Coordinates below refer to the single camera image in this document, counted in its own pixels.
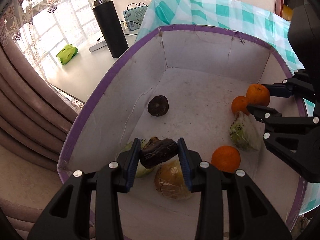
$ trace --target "white table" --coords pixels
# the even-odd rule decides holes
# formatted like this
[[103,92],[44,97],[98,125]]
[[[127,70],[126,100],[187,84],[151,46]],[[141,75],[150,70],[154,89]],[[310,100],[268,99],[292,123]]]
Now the white table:
[[[132,32],[126,30],[125,33],[136,34],[138,30]],[[111,56],[108,46],[92,53],[89,51],[89,47],[96,44],[97,39],[101,36],[101,32],[98,32],[81,44],[78,47],[78,54],[72,60],[66,65],[59,65],[55,71],[47,76],[49,83],[85,103],[100,80],[117,60],[117,58]],[[130,47],[134,44],[137,36],[125,35],[125,37]]]

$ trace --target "green vegetable in plastic wrap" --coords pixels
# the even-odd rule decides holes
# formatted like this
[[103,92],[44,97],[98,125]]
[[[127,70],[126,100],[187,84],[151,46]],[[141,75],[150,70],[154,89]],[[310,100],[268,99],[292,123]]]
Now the green vegetable in plastic wrap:
[[78,49],[73,47],[72,44],[67,44],[64,48],[57,54],[57,58],[62,65],[67,64],[76,54]]
[[[145,145],[147,144],[146,140],[144,139],[140,139],[140,143],[141,143],[141,149],[145,147]],[[131,149],[132,144],[133,144],[133,141],[127,143],[119,152],[119,154],[121,152],[129,151]],[[135,178],[142,178],[144,176],[147,176],[149,173],[153,172],[155,168],[156,167],[153,167],[151,169],[146,169],[145,167],[142,166],[142,164],[139,161]]]
[[259,151],[261,139],[249,117],[240,112],[230,128],[230,139],[239,149]]

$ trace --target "power strip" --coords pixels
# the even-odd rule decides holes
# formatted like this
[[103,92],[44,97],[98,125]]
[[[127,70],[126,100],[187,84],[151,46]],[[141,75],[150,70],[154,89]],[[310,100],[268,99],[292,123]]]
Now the power strip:
[[[144,14],[146,13],[147,6],[139,6],[123,12],[124,20],[125,21],[133,21],[136,23],[141,24],[143,21]],[[140,28],[140,25],[135,24],[133,22],[126,22],[128,29],[130,31],[134,31]]]

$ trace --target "purple tape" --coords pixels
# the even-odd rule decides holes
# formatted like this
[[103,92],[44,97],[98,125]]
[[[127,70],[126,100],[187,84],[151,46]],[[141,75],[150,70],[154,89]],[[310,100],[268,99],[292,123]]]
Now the purple tape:
[[[161,26],[159,28],[156,28],[154,31],[148,33],[146,36],[144,36],[139,41],[137,41],[114,63],[114,65],[109,69],[109,71],[105,74],[105,76],[99,82],[98,86],[95,88],[95,90],[89,97],[88,101],[85,103],[83,109],[81,110],[80,114],[78,115],[75,122],[73,123],[70,129],[70,132],[68,133],[67,138],[65,140],[63,148],[61,150],[60,158],[58,161],[58,173],[63,183],[68,179],[68,174],[64,170],[64,167],[66,166],[66,163],[68,163],[71,158],[73,149],[80,136],[80,133],[85,123],[87,122],[90,114],[92,113],[95,106],[101,99],[103,93],[106,91],[106,89],[110,85],[113,78],[119,73],[120,69],[129,61],[132,55],[135,54],[139,49],[141,49],[148,41],[150,41],[156,35],[159,35],[159,33],[168,32],[168,31],[201,31],[201,32],[209,32],[209,33],[219,33],[219,34],[229,35],[233,37],[242,38],[247,41],[251,41],[262,47],[271,49],[272,55],[278,61],[285,76],[287,78],[292,77],[292,74],[287,64],[282,59],[280,54],[270,44],[254,36],[241,33],[238,31],[233,31],[233,30],[228,30],[228,29],[223,29],[223,28],[213,27],[213,26],[203,26],[203,25],[177,24],[177,25],[166,25],[166,26]],[[298,107],[300,116],[306,116],[307,113],[306,113],[306,108],[303,100],[296,98],[296,102],[297,102],[297,107]],[[300,178],[298,188],[297,188],[297,193],[292,205],[292,209],[286,221],[287,227],[289,229],[292,229],[298,217],[298,213],[300,211],[302,201],[305,195],[306,187],[307,187],[307,183],[305,179]]]

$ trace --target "dark brown vegetable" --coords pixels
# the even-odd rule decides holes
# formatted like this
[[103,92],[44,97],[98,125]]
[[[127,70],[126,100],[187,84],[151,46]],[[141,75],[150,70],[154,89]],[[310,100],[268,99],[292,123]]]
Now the dark brown vegetable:
[[153,116],[165,115],[169,110],[169,102],[165,96],[156,96],[148,104],[148,112]]
[[151,169],[160,163],[170,160],[172,157],[178,154],[178,151],[178,145],[174,140],[156,140],[153,143],[149,144],[148,147],[140,151],[139,158],[141,164],[145,168]]

